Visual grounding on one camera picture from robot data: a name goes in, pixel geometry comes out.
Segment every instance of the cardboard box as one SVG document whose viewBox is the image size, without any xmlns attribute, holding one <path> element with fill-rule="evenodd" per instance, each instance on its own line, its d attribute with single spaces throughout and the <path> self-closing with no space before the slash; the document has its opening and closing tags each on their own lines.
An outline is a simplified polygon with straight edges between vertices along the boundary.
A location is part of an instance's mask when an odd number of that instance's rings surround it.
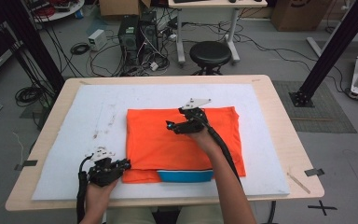
<svg viewBox="0 0 358 224">
<path fill-rule="evenodd" d="M 151 0 L 100 0 L 102 16 L 140 15 Z"/>
<path fill-rule="evenodd" d="M 278 0 L 271 22 L 278 31 L 313 31 L 332 0 Z"/>
</svg>

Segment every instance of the black tape cross mark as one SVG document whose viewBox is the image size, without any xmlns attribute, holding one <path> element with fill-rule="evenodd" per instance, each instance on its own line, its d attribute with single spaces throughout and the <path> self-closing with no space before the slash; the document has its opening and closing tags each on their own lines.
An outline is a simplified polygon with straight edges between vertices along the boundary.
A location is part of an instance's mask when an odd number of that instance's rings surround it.
<svg viewBox="0 0 358 224">
<path fill-rule="evenodd" d="M 22 165 L 17 164 L 14 167 L 14 170 L 21 171 L 24 166 L 36 166 L 36 164 L 37 164 L 37 161 L 24 161 L 24 163 Z"/>
<path fill-rule="evenodd" d="M 322 170 L 322 169 L 310 169 L 310 170 L 308 170 L 308 171 L 304 171 L 305 172 L 305 174 L 307 175 L 307 176 L 312 176 L 312 175 L 317 175 L 317 176 L 319 176 L 319 175 L 324 175 L 324 170 Z"/>
<path fill-rule="evenodd" d="M 322 203 L 321 200 L 319 200 L 319 204 L 321 206 L 316 206 L 316 205 L 308 205 L 308 208 L 316 208 L 316 209 L 322 209 L 322 211 L 324 212 L 324 215 L 327 216 L 326 213 L 326 209 L 330 209 L 330 210 L 338 210 L 336 207 L 332 207 L 332 206 L 324 206 L 324 204 Z"/>
</svg>

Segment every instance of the computer tower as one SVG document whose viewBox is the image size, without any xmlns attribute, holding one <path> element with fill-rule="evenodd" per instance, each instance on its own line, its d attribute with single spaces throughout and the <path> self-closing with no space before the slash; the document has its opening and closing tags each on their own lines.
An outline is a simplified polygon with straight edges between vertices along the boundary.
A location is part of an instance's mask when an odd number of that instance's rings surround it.
<svg viewBox="0 0 358 224">
<path fill-rule="evenodd" d="M 138 22 L 138 15 L 125 15 L 118 29 L 118 40 L 126 64 L 136 65 L 138 64 L 137 61 L 140 61 L 138 58 L 138 50 L 142 40 L 139 38 Z"/>
<path fill-rule="evenodd" d="M 139 21 L 141 35 L 145 39 L 145 53 L 158 51 L 158 29 L 156 11 L 146 11 L 142 13 Z"/>
</svg>

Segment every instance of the person's left hand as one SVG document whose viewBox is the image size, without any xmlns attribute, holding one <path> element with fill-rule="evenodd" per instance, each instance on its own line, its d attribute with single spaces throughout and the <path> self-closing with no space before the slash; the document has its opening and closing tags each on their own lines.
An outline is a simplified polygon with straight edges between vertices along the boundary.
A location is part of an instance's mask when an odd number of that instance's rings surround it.
<svg viewBox="0 0 358 224">
<path fill-rule="evenodd" d="M 98 223 L 109 204 L 109 196 L 118 180 L 110 185 L 99 187 L 89 183 L 86 194 L 86 215 L 81 223 Z"/>
</svg>

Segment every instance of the folded orange fabric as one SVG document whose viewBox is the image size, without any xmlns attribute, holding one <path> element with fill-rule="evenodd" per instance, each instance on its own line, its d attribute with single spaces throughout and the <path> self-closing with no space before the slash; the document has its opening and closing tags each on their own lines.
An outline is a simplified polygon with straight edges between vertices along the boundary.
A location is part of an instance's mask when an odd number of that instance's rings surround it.
<svg viewBox="0 0 358 224">
<path fill-rule="evenodd" d="M 239 116 L 234 106 L 205 108 L 205 113 L 211 126 L 227 144 L 239 176 L 245 176 Z M 131 169 L 124 172 L 124 183 L 161 182 L 157 170 L 212 168 L 207 155 L 197 144 L 184 134 L 167 130 L 165 120 L 179 123 L 186 118 L 178 109 L 128 110 L 127 158 L 131 160 Z"/>
</svg>

